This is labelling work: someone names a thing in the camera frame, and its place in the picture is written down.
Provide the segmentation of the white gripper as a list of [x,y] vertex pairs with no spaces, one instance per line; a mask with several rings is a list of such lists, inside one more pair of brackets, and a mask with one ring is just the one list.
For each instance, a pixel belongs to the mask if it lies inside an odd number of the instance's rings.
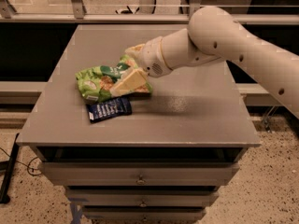
[[[163,77],[172,70],[166,65],[162,54],[162,37],[158,36],[148,41],[145,45],[138,44],[125,50],[125,54],[137,59],[137,64],[142,67],[150,77]],[[148,79],[147,73],[142,68],[129,68],[109,90],[113,97],[123,96],[143,86]]]

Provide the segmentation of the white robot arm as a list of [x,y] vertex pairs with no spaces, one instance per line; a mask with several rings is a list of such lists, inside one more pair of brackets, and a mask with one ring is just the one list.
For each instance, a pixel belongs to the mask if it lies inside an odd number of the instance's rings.
[[200,8],[186,28],[125,53],[150,77],[219,58],[230,61],[299,118],[299,56],[253,35],[219,7]]

